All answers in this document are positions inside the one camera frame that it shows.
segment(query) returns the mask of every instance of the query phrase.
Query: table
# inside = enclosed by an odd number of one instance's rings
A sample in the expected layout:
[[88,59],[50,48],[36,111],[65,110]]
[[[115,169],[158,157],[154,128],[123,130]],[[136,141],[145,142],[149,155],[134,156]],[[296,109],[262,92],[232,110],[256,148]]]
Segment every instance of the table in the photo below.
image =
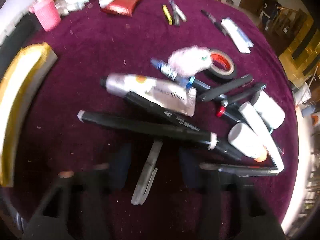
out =
[[[39,31],[30,41],[48,42],[58,61],[38,91],[21,133],[15,168],[15,187],[8,189],[13,205],[29,219],[43,193],[60,171],[83,171],[107,162],[126,141],[133,142],[132,164],[125,188],[109,197],[106,211],[115,239],[195,239],[201,195],[182,182],[177,145],[164,143],[157,161],[158,172],[143,206],[130,203],[132,193],[153,140],[144,136],[105,130],[77,119],[80,109],[105,111],[123,117],[154,121],[140,109],[108,94],[100,77],[112,72],[164,78],[150,66],[150,58],[167,60],[180,48],[198,45],[227,53],[238,67],[238,77],[251,73],[267,84],[266,92],[285,111],[286,118],[272,136],[285,154],[285,170],[277,177],[253,179],[281,222],[291,199],[298,165],[298,133],[288,80],[275,53],[256,26],[242,12],[214,0],[175,0],[188,21],[169,26],[162,4],[168,0],[143,0],[133,17],[107,15],[98,0],[93,7],[70,13],[52,32]],[[238,24],[254,43],[251,54],[241,54],[200,10]],[[202,73],[197,76],[214,83]],[[191,120],[195,125],[226,136],[231,128],[214,116],[213,103],[197,103]],[[228,235],[228,196],[222,203],[221,237]]]

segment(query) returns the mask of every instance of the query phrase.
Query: black tape roll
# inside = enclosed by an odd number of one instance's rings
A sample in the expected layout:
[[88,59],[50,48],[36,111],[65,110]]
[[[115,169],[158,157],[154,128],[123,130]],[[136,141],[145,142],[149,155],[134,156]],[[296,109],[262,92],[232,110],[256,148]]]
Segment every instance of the black tape roll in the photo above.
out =
[[220,84],[224,84],[236,78],[236,65],[227,54],[217,49],[211,49],[210,53],[212,60],[221,64],[225,69],[217,67],[213,62],[210,68],[204,71],[204,74],[207,77]]

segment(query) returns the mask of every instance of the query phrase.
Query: yellow marker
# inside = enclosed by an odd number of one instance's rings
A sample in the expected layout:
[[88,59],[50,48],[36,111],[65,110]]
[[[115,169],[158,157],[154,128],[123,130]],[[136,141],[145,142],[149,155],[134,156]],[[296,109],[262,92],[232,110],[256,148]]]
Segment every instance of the yellow marker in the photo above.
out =
[[168,8],[166,7],[166,5],[163,5],[162,9],[163,9],[164,15],[167,17],[167,19],[169,21],[169,25],[172,25],[172,18],[171,18],[170,12],[169,12]]

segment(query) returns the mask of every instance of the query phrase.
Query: red pouch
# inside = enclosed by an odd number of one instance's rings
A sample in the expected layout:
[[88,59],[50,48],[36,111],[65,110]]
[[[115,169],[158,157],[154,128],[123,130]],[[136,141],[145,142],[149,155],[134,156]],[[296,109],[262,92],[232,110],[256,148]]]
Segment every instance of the red pouch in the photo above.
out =
[[106,7],[101,8],[106,13],[121,14],[132,17],[134,8],[140,0],[114,0]]

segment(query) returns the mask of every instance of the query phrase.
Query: pink cup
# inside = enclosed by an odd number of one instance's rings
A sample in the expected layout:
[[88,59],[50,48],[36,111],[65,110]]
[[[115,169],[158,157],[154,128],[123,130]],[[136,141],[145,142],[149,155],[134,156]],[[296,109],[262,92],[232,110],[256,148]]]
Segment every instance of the pink cup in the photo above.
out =
[[33,4],[29,8],[31,13],[34,13],[45,31],[50,31],[55,28],[60,22],[61,18],[56,9],[53,0],[41,0]]

